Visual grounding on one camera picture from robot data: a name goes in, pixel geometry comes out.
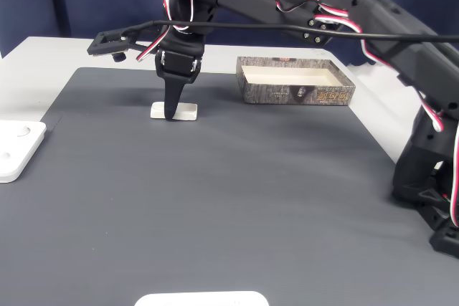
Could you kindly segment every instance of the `white block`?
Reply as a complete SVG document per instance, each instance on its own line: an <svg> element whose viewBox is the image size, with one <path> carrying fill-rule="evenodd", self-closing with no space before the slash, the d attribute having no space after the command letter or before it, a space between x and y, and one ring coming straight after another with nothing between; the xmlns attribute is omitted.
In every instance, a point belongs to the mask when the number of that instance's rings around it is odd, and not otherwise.
<svg viewBox="0 0 459 306"><path fill-rule="evenodd" d="M17 180L44 138L41 122L0 120L0 183Z"/></svg>
<svg viewBox="0 0 459 306"><path fill-rule="evenodd" d="M269 306L258 292L204 292L150 294L136 306Z"/></svg>
<svg viewBox="0 0 459 306"><path fill-rule="evenodd" d="M191 103L179 103L173 120L196 121L198 117L198 105ZM155 102L151 107L151 118L164 117L164 102Z"/></svg>

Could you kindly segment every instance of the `gray table surface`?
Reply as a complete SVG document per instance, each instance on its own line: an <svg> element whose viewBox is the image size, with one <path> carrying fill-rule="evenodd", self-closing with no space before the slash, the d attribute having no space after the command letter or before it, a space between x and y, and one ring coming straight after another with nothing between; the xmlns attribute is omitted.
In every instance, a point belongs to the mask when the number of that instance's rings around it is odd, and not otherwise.
<svg viewBox="0 0 459 306"><path fill-rule="evenodd" d="M81 69L0 186L0 305L126 306L255 290L271 306L455 302L459 262L394 204L394 165L347 107L246 105L234 75L151 120L151 72Z"/></svg>

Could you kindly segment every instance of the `cardboard box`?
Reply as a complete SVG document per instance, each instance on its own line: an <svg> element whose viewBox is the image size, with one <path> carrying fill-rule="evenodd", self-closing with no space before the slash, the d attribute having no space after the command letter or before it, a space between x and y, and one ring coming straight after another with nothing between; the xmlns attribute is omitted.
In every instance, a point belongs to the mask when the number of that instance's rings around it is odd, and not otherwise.
<svg viewBox="0 0 459 306"><path fill-rule="evenodd" d="M348 105L356 88L328 59L238 57L236 76L250 104Z"/></svg>

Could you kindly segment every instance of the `small white object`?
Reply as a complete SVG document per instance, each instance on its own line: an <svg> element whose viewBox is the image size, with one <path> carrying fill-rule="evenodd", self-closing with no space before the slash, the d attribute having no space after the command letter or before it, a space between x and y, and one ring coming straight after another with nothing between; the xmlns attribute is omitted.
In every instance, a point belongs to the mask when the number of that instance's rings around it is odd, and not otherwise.
<svg viewBox="0 0 459 306"><path fill-rule="evenodd" d="M30 133L30 128L27 127L26 125L20 125L17 129L16 129L16 136L17 137L22 137L22 136L26 136L27 134Z"/></svg>
<svg viewBox="0 0 459 306"><path fill-rule="evenodd" d="M41 122L0 120L0 183L17 180L44 138Z"/></svg>
<svg viewBox="0 0 459 306"><path fill-rule="evenodd" d="M6 159L10 159L11 154L8 152L0 152L0 160L5 161Z"/></svg>
<svg viewBox="0 0 459 306"><path fill-rule="evenodd" d="M164 117L164 102L155 102L151 107L151 118ZM174 120L196 121L198 118L198 105L191 103L179 103L175 112Z"/></svg>
<svg viewBox="0 0 459 306"><path fill-rule="evenodd" d="M269 306L258 292L204 292L150 294L136 306Z"/></svg>

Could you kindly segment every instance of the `white table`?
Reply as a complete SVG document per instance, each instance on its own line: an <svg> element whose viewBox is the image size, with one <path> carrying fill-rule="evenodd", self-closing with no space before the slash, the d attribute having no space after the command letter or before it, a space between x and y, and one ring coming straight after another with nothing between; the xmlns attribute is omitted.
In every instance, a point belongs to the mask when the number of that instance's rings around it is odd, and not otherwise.
<svg viewBox="0 0 459 306"><path fill-rule="evenodd" d="M128 59L115 63L111 56L91 57L86 49L90 39L30 37L0 61L0 120L40 121L50 105L80 67L154 70L153 57L142 63ZM320 51L324 59L343 66L322 49L206 46L202 72L235 73L238 56L307 58ZM350 108L368 131L396 161L410 136L419 101L412 90L399 83L385 67L352 68L356 92Z"/></svg>

